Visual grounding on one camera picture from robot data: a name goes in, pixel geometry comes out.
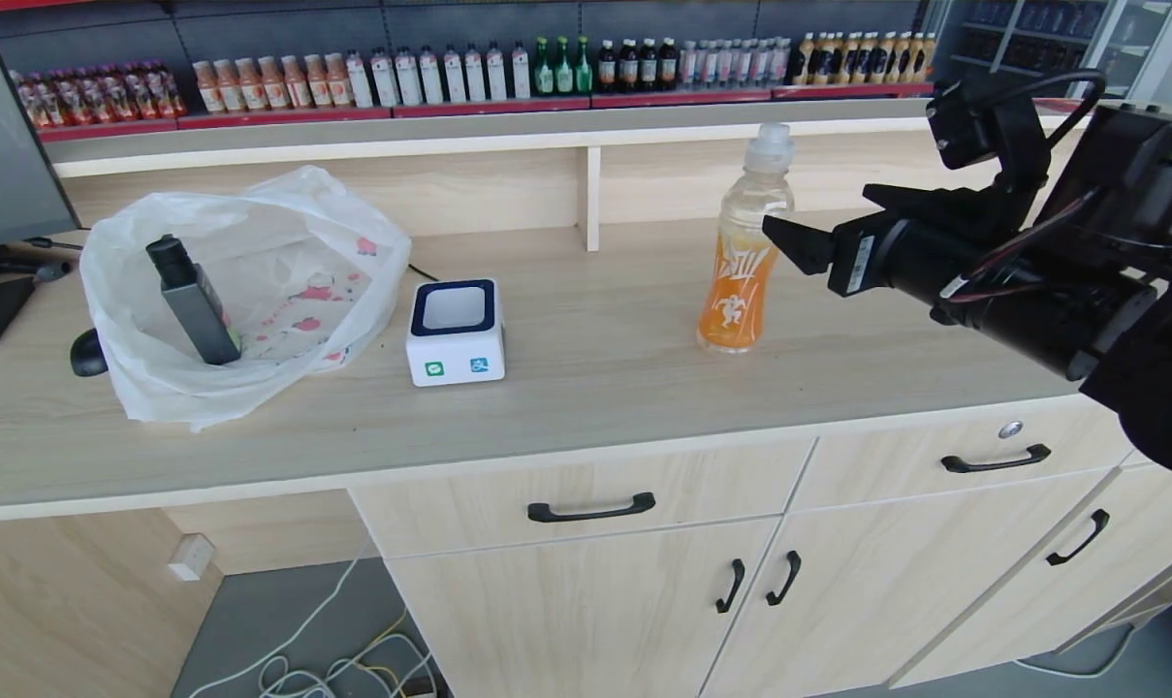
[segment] white plastic bag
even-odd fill
[[[238,361],[202,361],[159,294],[145,247],[164,233],[205,271],[240,335]],[[409,246],[377,208],[306,166],[240,196],[145,196],[94,226],[81,281],[129,419],[199,431],[348,363],[387,326]]]

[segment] black device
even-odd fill
[[[1031,97],[1085,81],[1090,91],[1051,136]],[[1042,363],[1116,411],[1139,450],[1172,470],[1172,116],[1096,107],[1099,70],[1023,85],[936,83],[926,114],[940,158],[992,158],[994,183],[926,191],[870,184],[884,210],[831,233],[768,217],[763,233],[803,273],[856,295],[897,288],[931,319],[975,329]],[[1051,148],[1093,118],[1033,226]],[[1158,293],[1156,282],[1167,283]]]

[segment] drawer handle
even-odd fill
[[[1050,564],[1051,567],[1062,566],[1064,564],[1064,562],[1072,560],[1074,557],[1077,556],[1077,553],[1085,550],[1086,545],[1093,543],[1095,539],[1098,538],[1098,534],[1103,532],[1104,527],[1108,527],[1109,522],[1112,522],[1112,516],[1108,512],[1104,512],[1103,509],[1098,509],[1097,512],[1091,514],[1090,518],[1092,521],[1095,521],[1095,533],[1091,533],[1090,538],[1088,538],[1084,543],[1078,545],[1077,549],[1074,550],[1072,553],[1068,553],[1068,555],[1050,553],[1050,555],[1047,556],[1047,564]]]
[[[640,514],[642,512],[649,512],[655,508],[655,495],[653,492],[639,492],[633,495],[633,504],[629,507],[622,509],[612,509],[611,512],[591,512],[586,514],[558,514],[551,512],[551,505],[546,502],[534,502],[530,504],[527,512],[530,513],[530,521],[537,522],[564,522],[564,521],[590,521],[590,520],[608,520],[612,516],[629,516],[633,514]]]
[[[727,614],[731,610],[732,601],[737,598],[737,591],[741,591],[741,582],[744,582],[744,562],[737,557],[731,561],[731,591],[728,591],[728,600],[715,600],[715,610],[721,614]]]
[[[797,554],[797,550],[788,552],[788,580],[784,583],[784,588],[781,588],[779,594],[775,591],[766,593],[766,604],[768,605],[779,605],[784,602],[784,596],[788,596],[789,589],[793,586],[793,580],[797,579],[797,573],[802,572],[802,556]]]
[[[1043,443],[1035,443],[1034,446],[1026,447],[1026,451],[1029,451],[1027,459],[1008,460],[1003,464],[970,464],[966,459],[962,459],[961,456],[946,456],[940,463],[943,464],[943,467],[948,468],[948,472],[953,473],[984,473],[988,471],[1015,468],[1020,465],[1041,464],[1042,460],[1051,457],[1051,450],[1043,445]]]

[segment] floor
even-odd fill
[[[227,676],[266,653],[289,635],[338,582],[346,564],[231,575],[202,623],[172,698],[186,698],[202,684]],[[325,672],[339,657],[355,653],[400,617],[402,604],[381,560],[361,560],[340,595],[286,651],[294,668]],[[413,620],[401,630],[425,649]],[[1120,639],[1122,631],[1091,637],[1064,656],[1031,658],[1043,666],[1085,672],[1098,666]],[[398,675],[417,663],[404,646],[380,646],[368,656]],[[306,684],[291,684],[299,689]],[[348,671],[333,689],[340,698],[386,697],[360,672]],[[253,698],[259,694],[257,671],[206,690],[199,698]],[[1172,698],[1172,609],[1132,637],[1130,648],[1108,675],[1090,680],[1033,672],[1002,664],[907,689],[846,690],[830,698]]]

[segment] cabinet door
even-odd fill
[[[388,560],[458,698],[693,697],[777,518]],[[718,613],[745,570],[731,609]]]
[[[881,684],[1017,564],[1104,473],[793,512],[706,694],[795,698]],[[799,573],[782,601],[788,554]]]
[[[1123,470],[894,685],[1059,649],[1171,564],[1172,472],[1158,465]]]

